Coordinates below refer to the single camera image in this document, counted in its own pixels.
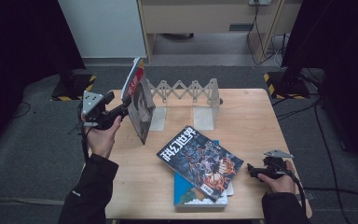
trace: gray carpet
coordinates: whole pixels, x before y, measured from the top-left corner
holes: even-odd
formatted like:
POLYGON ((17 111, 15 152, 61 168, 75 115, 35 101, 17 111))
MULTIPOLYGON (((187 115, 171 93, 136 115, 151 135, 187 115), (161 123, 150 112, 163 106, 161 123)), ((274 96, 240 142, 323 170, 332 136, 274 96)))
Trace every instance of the gray carpet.
MULTIPOLYGON (((104 93, 121 89, 129 66, 89 67, 97 76, 92 91, 104 93)), ((189 85, 198 80, 202 86, 210 78, 217 78, 219 88, 267 89, 263 75, 277 71, 277 67, 194 66, 152 67, 145 71, 152 84, 165 79, 169 84, 182 80, 189 85)), ((45 78, 27 87, 23 102, 0 137, 0 198, 49 199, 62 201, 79 178, 83 165, 80 137, 69 133, 76 124, 78 101, 52 102, 50 95, 58 76, 45 78)), ((271 99, 275 113, 302 109, 318 99, 271 99)), ((358 192, 358 155, 343 151, 334 127, 324 111, 317 106, 331 152, 337 182, 341 189, 358 192)), ((282 132, 289 149, 295 156, 296 168, 302 184, 309 188, 333 188, 334 178, 330 160, 319 131, 314 108, 282 119, 282 132)), ((308 190, 316 199, 310 202, 312 223, 345 223, 334 191, 308 190)), ((351 223, 358 223, 358 196, 341 194, 345 214, 351 223)), ((61 207, 28 203, 0 202, 0 223, 56 223, 61 207)))

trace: sleeve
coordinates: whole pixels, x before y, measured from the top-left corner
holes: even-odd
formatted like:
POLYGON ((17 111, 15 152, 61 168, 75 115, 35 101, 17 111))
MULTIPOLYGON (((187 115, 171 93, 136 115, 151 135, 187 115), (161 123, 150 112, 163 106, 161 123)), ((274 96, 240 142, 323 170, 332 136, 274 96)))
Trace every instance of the sleeve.
POLYGON ((266 224, 310 223, 293 193, 265 194, 261 203, 266 224))
POLYGON ((105 223, 118 165, 92 154, 77 185, 68 193, 59 223, 105 223))

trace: white wall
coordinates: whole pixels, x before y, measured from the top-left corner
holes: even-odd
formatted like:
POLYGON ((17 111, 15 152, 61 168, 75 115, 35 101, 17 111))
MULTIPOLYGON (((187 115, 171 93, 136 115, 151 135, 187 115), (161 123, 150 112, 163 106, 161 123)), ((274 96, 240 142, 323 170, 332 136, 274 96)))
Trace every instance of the white wall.
POLYGON ((146 57, 136 0, 59 0, 82 58, 146 57))

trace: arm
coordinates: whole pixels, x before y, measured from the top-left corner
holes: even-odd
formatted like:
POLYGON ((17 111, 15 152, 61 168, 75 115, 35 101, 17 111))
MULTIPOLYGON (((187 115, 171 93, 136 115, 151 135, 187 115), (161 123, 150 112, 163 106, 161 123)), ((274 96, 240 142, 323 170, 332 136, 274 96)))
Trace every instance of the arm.
POLYGON ((108 160, 120 127, 121 116, 106 130, 85 128, 92 154, 77 185, 69 192, 59 223, 105 223, 105 207, 112 198, 118 165, 108 160))
MULTIPOLYGON (((292 172, 295 171, 290 161, 286 161, 286 167, 292 172)), ((310 223, 296 199, 296 183, 290 176, 283 175, 275 180, 259 174, 258 178, 267 183, 273 192, 265 194, 262 199, 266 224, 310 223)))

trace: barcode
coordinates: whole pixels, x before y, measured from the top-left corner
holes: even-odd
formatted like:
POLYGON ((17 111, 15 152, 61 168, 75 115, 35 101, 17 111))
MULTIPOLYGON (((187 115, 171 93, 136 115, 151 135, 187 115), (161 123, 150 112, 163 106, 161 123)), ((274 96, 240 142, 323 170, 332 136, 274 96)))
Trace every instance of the barcode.
POLYGON ((213 194, 213 190, 205 184, 201 185, 201 189, 205 191, 205 193, 207 193, 208 195, 213 194))

